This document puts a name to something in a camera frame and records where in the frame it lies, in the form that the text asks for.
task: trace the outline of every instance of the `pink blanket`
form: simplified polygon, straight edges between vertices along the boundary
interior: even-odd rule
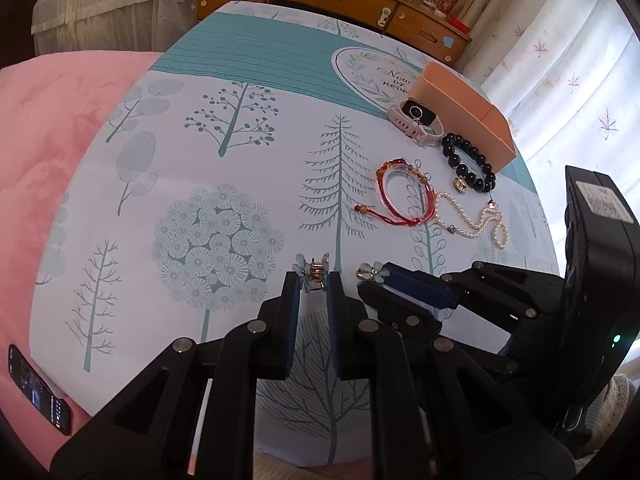
[[[0,351],[29,359],[40,257],[58,202],[84,152],[124,93],[159,54],[67,52],[0,70]],[[72,406],[76,421],[87,420]],[[66,438],[0,367],[0,410],[45,466]]]

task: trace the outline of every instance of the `orange box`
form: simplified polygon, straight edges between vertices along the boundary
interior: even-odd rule
[[[409,97],[435,112],[445,132],[462,135],[476,146],[494,172],[516,157],[509,124],[500,110],[440,63],[425,65]]]

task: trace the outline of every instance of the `watch face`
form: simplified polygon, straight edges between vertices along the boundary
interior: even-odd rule
[[[402,106],[402,113],[418,121],[423,126],[431,126],[431,123],[436,118],[435,113],[413,99],[407,99],[407,102]]]
[[[62,434],[71,434],[71,409],[31,368],[17,346],[9,346],[9,375],[31,404]]]

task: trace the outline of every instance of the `bed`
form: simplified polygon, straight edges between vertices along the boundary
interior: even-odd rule
[[[196,23],[196,0],[38,0],[36,54],[72,50],[164,52]]]
[[[360,78],[374,74],[369,90],[376,82],[382,86],[390,70],[410,82],[428,60],[391,38],[333,18],[231,2],[162,57],[65,53],[2,70],[5,131],[20,135],[7,136],[0,160],[0,208],[11,212],[0,221],[6,234],[0,238],[0,288],[7,291],[0,304],[0,346],[18,346],[66,397],[75,432],[175,337],[212,340],[252,319],[264,298],[279,293],[284,273],[299,262],[297,254],[311,260],[328,252],[350,296],[356,296],[358,266],[375,260],[437,276],[475,260],[557,273],[542,206],[520,157],[501,171],[492,193],[510,231],[502,251],[489,233],[468,240],[434,225],[404,229],[364,221],[350,213],[351,198],[344,198],[346,205],[338,200],[334,222],[323,222],[331,214],[321,210],[332,203],[331,190],[318,203],[314,189],[333,185],[317,179],[328,177],[322,168],[331,163],[324,162],[322,143],[335,136],[349,137],[353,143],[339,142],[354,150],[344,168],[349,175],[337,178],[362,190],[365,203],[377,200],[369,174],[396,156],[428,171],[436,189],[452,190],[440,150],[417,148],[395,129],[385,117],[389,101],[381,105],[384,100],[375,98],[389,94],[373,95],[363,89],[367,77]],[[400,95],[389,92],[393,99]],[[232,99],[238,113],[228,109]],[[393,189],[411,206],[411,182],[396,181]],[[474,192],[464,200],[472,215],[486,203]],[[201,210],[210,217],[201,220]],[[176,264],[163,226],[183,213],[191,219],[185,240],[196,236],[200,222],[211,222],[212,230],[204,245],[185,245],[181,238],[174,249],[184,261]],[[170,281],[171,265],[186,264],[189,257],[191,269],[192,256],[202,253],[206,260],[214,251],[232,255],[234,273],[215,280],[212,271],[202,279],[181,274]],[[100,335],[116,335],[113,341],[97,339],[87,354],[76,325],[86,318],[78,313],[77,291],[85,265],[101,265],[94,253],[105,264],[117,262],[112,265],[118,273],[104,283],[104,298],[111,290],[117,306],[112,316],[105,314],[109,326],[96,326]],[[202,287],[206,302],[188,301],[186,286]],[[322,296],[302,294],[296,346],[315,344],[316,358],[327,360]],[[463,309],[436,314],[448,335],[480,348],[495,352],[507,339]],[[335,383],[327,363],[313,370],[302,355],[294,360],[293,373],[307,377],[309,389],[318,382],[332,392],[308,397],[307,388],[289,383],[284,395],[308,406],[306,422],[281,410],[286,403],[277,388],[260,386],[257,449],[299,466],[369,455],[366,386]],[[340,402],[345,398],[348,410]],[[4,369],[0,410],[48,466],[65,437],[41,418]]]

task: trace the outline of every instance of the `red bracelet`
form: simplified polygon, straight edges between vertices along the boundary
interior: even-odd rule
[[[406,170],[409,173],[413,173],[418,178],[418,180],[420,180],[420,183],[424,187],[424,198],[425,198],[425,203],[427,204],[427,210],[422,216],[416,217],[416,218],[406,218],[389,201],[389,199],[386,196],[385,186],[383,183],[385,173],[388,170]],[[433,216],[435,212],[435,203],[436,203],[435,193],[433,191],[433,188],[429,185],[429,181],[427,180],[427,177],[424,176],[424,174],[422,174],[417,168],[414,168],[413,166],[408,164],[407,161],[404,160],[404,158],[395,158],[394,160],[385,162],[382,166],[380,166],[376,170],[376,176],[378,178],[378,189],[380,190],[380,199],[382,200],[382,203],[385,205],[386,210],[389,211],[389,213],[391,213],[393,216],[395,216],[399,220],[394,220],[393,218],[389,218],[387,216],[381,215],[377,211],[374,211],[372,208],[363,204],[356,204],[353,207],[353,209],[356,212],[377,216],[381,220],[391,225],[408,225],[408,226],[417,226],[422,222],[426,222]]]

